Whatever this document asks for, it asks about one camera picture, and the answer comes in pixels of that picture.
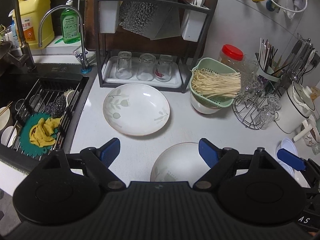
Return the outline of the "white electric cooking pot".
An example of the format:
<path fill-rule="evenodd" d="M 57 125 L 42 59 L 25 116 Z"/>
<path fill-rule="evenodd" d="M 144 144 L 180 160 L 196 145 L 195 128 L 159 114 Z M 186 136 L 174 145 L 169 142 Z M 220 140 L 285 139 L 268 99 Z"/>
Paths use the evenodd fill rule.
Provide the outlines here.
<path fill-rule="evenodd" d="M 310 87 L 303 87 L 293 81 L 281 96 L 281 109 L 278 111 L 276 124 L 283 132 L 294 132 L 316 110 L 311 94 Z"/>

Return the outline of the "green dish soap bottle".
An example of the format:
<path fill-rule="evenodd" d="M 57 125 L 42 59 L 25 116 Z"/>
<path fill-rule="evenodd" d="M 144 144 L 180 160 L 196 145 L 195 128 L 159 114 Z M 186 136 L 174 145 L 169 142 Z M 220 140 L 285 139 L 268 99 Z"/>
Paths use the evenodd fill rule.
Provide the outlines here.
<path fill-rule="evenodd" d="M 77 13 L 72 9 L 64 9 L 61 12 L 61 31 L 63 42 L 65 44 L 71 44 L 80 41 L 78 19 Z"/>

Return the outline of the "clear drinking glass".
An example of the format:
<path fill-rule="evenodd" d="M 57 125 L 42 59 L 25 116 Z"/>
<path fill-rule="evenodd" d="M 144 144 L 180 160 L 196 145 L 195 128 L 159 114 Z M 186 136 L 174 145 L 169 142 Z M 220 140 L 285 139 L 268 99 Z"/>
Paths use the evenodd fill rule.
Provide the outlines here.
<path fill-rule="evenodd" d="M 133 76 L 132 53 L 130 51 L 120 51 L 118 53 L 115 76 L 118 79 L 130 79 Z"/>
<path fill-rule="evenodd" d="M 152 81 L 154 78 L 156 57 L 145 53 L 139 57 L 137 79 L 140 81 Z"/>

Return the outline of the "left clear drinking glass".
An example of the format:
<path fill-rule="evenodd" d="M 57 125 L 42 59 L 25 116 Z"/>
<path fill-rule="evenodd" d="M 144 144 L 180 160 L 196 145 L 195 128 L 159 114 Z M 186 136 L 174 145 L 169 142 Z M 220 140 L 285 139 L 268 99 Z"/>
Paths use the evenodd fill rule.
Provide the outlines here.
<path fill-rule="evenodd" d="M 118 79 L 130 79 L 133 76 L 132 53 L 130 51 L 120 51 L 118 53 L 115 76 Z"/>

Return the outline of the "large floral white plate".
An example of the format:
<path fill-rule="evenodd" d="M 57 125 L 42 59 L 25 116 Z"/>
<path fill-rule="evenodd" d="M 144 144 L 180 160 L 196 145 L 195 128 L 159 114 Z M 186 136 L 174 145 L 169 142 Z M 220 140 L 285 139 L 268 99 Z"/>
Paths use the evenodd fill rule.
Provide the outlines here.
<path fill-rule="evenodd" d="M 128 83 L 108 93 L 103 115 L 119 133 L 142 137 L 165 126 L 170 118 L 170 105 L 159 90 L 141 83 Z"/>

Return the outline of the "yellow dish cloth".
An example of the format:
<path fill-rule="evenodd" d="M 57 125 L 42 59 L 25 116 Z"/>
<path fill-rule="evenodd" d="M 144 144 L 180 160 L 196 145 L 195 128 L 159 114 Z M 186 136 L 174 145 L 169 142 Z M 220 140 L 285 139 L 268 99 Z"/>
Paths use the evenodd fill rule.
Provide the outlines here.
<path fill-rule="evenodd" d="M 51 118 L 47 120 L 41 118 L 36 125 L 29 131 L 29 141 L 37 147 L 43 148 L 52 146 L 56 143 L 53 134 L 54 130 L 58 128 L 61 118 Z"/>

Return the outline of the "yellow detergent jug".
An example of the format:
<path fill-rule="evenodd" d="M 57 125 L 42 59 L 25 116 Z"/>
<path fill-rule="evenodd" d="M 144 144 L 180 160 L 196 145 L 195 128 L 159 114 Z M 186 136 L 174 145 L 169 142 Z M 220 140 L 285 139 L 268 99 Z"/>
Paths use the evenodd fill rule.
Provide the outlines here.
<path fill-rule="evenodd" d="M 26 42 L 31 50 L 48 46 L 55 37 L 52 17 L 49 15 L 42 25 L 42 46 L 38 46 L 38 28 L 43 16 L 50 10 L 50 0 L 18 0 L 21 22 Z"/>

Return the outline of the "lavender plastic bowl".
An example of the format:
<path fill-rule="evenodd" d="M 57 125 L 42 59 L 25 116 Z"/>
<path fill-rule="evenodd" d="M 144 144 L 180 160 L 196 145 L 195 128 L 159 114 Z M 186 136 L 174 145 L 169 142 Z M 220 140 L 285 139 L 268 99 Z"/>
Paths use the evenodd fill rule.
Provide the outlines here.
<path fill-rule="evenodd" d="M 293 160 L 293 155 L 298 156 L 297 149 L 293 141 L 289 138 L 284 138 L 277 146 L 276 151 L 276 161 L 278 164 L 293 178 L 295 178 L 294 169 L 287 164 L 287 160 Z"/>

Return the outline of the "black metal dish rack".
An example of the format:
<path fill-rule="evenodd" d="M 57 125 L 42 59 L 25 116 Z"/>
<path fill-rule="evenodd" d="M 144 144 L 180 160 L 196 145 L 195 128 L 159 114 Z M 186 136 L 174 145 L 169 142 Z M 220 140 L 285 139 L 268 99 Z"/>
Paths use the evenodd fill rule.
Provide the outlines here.
<path fill-rule="evenodd" d="M 197 7 L 185 0 L 90 0 L 93 9 L 95 54 L 101 87 L 117 87 L 103 80 L 103 65 L 118 50 L 135 53 L 166 54 L 176 58 L 179 71 L 189 72 L 203 53 L 208 29 L 217 5 L 217 0 L 206 0 L 207 7 Z M 101 3 L 120 2 L 125 7 L 125 16 L 120 17 L 130 29 L 122 26 L 114 34 L 100 31 Z M 203 27 L 196 42 L 184 40 L 180 34 L 182 11 L 190 10 L 205 15 Z"/>

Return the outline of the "white utensil caddy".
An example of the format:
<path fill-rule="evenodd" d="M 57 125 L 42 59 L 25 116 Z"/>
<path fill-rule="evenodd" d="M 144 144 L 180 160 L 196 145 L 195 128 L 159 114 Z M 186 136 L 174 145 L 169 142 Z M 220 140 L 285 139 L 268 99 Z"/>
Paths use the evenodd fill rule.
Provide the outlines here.
<path fill-rule="evenodd" d="M 185 41 L 197 42 L 206 16 L 202 12 L 186 10 L 181 24 L 181 37 Z"/>
<path fill-rule="evenodd" d="M 119 1 L 99 2 L 100 33 L 114 34 L 119 25 Z"/>

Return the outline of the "wooden cutting board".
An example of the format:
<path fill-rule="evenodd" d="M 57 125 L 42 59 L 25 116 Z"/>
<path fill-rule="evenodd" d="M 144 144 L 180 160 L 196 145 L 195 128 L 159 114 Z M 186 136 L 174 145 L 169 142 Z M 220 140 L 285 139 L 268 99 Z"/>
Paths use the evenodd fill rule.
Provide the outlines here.
<path fill-rule="evenodd" d="M 193 57 L 197 47 L 200 47 L 202 56 L 206 44 L 185 41 L 180 36 L 152 41 L 122 27 L 118 27 L 114 34 L 98 34 L 94 30 L 94 0 L 85 0 L 84 22 L 85 48 L 89 51 L 95 51 L 97 45 L 100 45 L 101 52 L 117 49 Z"/>

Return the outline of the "black sink drain rack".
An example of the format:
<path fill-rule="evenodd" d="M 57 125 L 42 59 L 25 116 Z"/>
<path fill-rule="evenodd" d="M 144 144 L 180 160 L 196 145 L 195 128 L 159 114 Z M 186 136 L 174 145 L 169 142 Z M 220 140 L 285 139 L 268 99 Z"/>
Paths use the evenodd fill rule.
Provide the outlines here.
<path fill-rule="evenodd" d="M 1 143 L 36 160 L 63 146 L 87 79 L 40 77 L 17 107 Z"/>

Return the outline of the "right white utensil caddy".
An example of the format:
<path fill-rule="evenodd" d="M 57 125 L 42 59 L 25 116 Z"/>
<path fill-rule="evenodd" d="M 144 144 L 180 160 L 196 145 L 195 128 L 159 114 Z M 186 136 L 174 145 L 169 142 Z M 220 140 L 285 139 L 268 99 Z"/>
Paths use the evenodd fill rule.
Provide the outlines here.
<path fill-rule="evenodd" d="M 186 10 L 181 24 L 181 37 L 185 41 L 197 42 L 206 16 L 202 12 Z"/>

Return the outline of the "dark pull-down faucet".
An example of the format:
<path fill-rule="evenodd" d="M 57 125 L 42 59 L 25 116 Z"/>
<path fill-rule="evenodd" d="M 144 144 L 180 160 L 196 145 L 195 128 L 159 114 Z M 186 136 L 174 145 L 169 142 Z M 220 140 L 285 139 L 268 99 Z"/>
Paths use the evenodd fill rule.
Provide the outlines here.
<path fill-rule="evenodd" d="M 33 56 L 31 54 L 31 49 L 29 47 L 29 44 L 25 40 L 23 27 L 22 27 L 22 21 L 21 21 L 19 3 L 18 3 L 18 0 L 11 0 L 11 1 L 14 4 L 14 12 L 15 12 L 16 27 L 17 27 L 16 34 L 17 34 L 18 38 L 20 39 L 20 43 L 21 43 L 20 48 L 22 51 L 22 56 L 19 59 L 14 58 L 14 60 L 16 61 L 16 63 L 14 63 L 14 64 L 18 67 L 26 66 L 28 68 L 28 71 L 32 72 L 36 68 L 36 65 L 33 60 Z"/>

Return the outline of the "pale enoki mushroom bunch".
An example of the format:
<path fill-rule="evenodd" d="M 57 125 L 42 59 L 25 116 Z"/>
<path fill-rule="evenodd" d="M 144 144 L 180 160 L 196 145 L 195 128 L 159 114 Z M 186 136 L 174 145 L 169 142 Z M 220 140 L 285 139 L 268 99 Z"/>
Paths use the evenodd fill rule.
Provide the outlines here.
<path fill-rule="evenodd" d="M 205 98 L 222 96 L 234 98 L 241 90 L 241 74 L 238 72 L 217 74 L 212 70 L 193 70 L 191 88 Z"/>

